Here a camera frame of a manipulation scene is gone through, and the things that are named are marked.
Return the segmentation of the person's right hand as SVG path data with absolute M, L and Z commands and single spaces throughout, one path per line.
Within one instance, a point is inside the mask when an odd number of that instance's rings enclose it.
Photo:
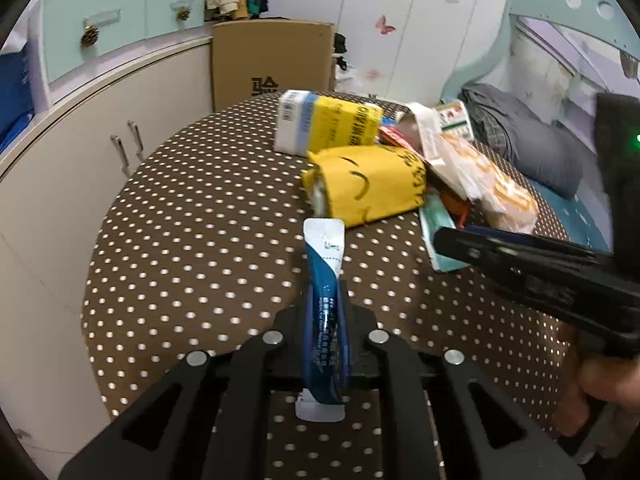
M 590 415 L 588 396 L 639 413 L 639 359 L 578 356 L 576 330 L 563 323 L 558 338 L 570 344 L 563 360 L 562 396 L 553 415 L 561 436 L 573 437 Z

